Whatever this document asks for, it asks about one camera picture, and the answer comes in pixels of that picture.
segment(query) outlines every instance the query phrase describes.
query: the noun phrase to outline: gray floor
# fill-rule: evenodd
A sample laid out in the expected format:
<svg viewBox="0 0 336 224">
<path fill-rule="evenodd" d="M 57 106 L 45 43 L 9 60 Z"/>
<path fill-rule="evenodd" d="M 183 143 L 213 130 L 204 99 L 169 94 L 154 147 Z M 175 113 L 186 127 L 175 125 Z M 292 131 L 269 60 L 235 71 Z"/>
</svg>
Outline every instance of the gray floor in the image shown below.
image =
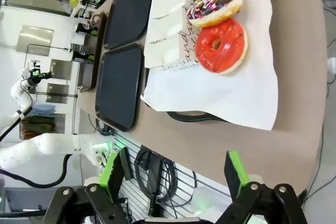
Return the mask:
<svg viewBox="0 0 336 224">
<path fill-rule="evenodd" d="M 336 39 L 336 1 L 326 1 L 323 5 L 328 10 L 335 13 L 333 15 L 324 10 L 325 24 L 327 30 L 328 44 Z M 336 41 L 328 48 L 328 57 L 336 57 Z M 312 186 L 310 194 L 314 193 L 321 186 L 332 180 L 336 176 L 336 82 L 329 85 L 329 95 L 327 97 L 326 113 L 324 116 L 324 136 L 321 166 Z M 305 205 L 305 214 L 309 223 L 335 223 L 336 211 L 336 181 L 333 181 L 323 189 L 319 190 Z"/>
</svg>

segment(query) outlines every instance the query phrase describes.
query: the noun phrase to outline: stack of clothes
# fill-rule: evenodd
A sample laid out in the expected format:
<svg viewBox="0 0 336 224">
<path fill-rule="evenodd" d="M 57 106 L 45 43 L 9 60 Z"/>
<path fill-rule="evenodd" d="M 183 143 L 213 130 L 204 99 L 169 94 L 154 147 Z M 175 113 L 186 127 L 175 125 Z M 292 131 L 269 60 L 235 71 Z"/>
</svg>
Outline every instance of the stack of clothes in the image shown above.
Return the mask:
<svg viewBox="0 0 336 224">
<path fill-rule="evenodd" d="M 32 111 L 21 121 L 20 136 L 24 140 L 55 132 L 55 106 L 51 104 L 34 105 Z"/>
</svg>

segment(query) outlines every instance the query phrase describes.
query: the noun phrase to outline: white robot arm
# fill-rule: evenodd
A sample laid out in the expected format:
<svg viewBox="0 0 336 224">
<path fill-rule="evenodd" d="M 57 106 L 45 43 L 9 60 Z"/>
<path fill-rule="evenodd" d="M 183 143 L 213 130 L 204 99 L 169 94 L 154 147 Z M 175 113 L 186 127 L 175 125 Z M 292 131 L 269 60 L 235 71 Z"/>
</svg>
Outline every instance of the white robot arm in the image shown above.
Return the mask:
<svg viewBox="0 0 336 224">
<path fill-rule="evenodd" d="M 10 91 L 20 108 L 12 116 L 0 116 L 0 141 L 31 111 L 34 102 L 29 89 L 51 77 L 51 73 L 41 73 L 36 62 L 33 70 L 23 71 L 22 79 Z M 106 164 L 110 151 L 106 139 L 100 135 L 46 133 L 9 148 L 0 148 L 0 166 L 11 169 L 38 156 L 52 154 L 84 154 L 94 165 L 100 166 Z"/>
</svg>

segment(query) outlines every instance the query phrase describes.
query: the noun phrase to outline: person in yellow shirt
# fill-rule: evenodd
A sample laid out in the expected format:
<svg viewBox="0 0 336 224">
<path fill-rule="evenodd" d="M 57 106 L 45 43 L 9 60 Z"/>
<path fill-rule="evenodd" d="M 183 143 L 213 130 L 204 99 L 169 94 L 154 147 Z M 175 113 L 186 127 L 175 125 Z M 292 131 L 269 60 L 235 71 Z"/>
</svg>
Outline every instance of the person in yellow shirt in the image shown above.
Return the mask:
<svg viewBox="0 0 336 224">
<path fill-rule="evenodd" d="M 77 7 L 78 0 L 57 0 L 66 13 L 71 14 L 72 10 Z"/>
</svg>

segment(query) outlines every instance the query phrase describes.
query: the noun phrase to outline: parchment paper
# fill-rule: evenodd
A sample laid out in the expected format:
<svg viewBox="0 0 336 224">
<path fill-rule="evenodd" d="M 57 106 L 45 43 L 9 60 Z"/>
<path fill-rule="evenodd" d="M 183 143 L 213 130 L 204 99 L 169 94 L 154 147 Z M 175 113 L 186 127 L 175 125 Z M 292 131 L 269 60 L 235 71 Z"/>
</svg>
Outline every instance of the parchment paper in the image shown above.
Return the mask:
<svg viewBox="0 0 336 224">
<path fill-rule="evenodd" d="M 278 81 L 269 35 L 270 0 L 243 0 L 234 17 L 244 27 L 248 50 L 228 76 L 201 66 L 174 72 L 152 69 L 142 100 L 157 111 L 204 111 L 229 122 L 271 130 L 278 108 Z"/>
</svg>

